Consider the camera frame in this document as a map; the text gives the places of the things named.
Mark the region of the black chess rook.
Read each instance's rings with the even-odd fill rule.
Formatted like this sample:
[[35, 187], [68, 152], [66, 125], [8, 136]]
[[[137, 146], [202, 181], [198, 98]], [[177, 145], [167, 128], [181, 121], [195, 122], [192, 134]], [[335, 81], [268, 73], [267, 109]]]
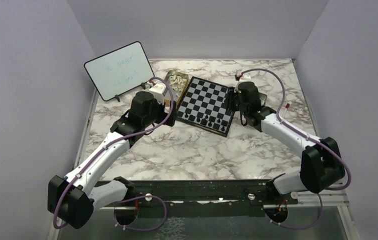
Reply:
[[207, 122], [208, 121], [207, 121], [206, 118], [202, 118], [200, 124], [203, 125], [203, 126], [205, 126], [207, 124]]

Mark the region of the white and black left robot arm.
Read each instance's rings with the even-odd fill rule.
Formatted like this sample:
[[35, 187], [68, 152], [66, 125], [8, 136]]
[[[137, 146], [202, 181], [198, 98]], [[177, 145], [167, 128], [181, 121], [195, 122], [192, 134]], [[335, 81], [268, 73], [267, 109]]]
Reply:
[[95, 209], [114, 201], [128, 205], [134, 192], [128, 182], [113, 180], [105, 186], [96, 183], [106, 170], [143, 136], [162, 125], [174, 126], [176, 102], [171, 100], [169, 111], [161, 93], [139, 91], [128, 109], [116, 120], [101, 145], [78, 167], [64, 177], [55, 175], [48, 183], [47, 210], [53, 214], [52, 225], [61, 229], [67, 225], [81, 228]]

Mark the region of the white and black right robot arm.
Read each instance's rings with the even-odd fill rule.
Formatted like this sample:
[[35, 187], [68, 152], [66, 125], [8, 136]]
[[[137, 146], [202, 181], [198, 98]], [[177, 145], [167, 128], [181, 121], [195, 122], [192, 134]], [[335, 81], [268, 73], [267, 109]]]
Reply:
[[262, 104], [260, 96], [254, 83], [246, 81], [229, 89], [225, 104], [227, 109], [239, 112], [247, 125], [277, 139], [301, 159], [298, 171], [284, 173], [267, 183], [265, 197], [269, 202], [276, 204], [291, 192], [318, 194], [346, 175], [334, 139], [319, 138], [300, 130]]

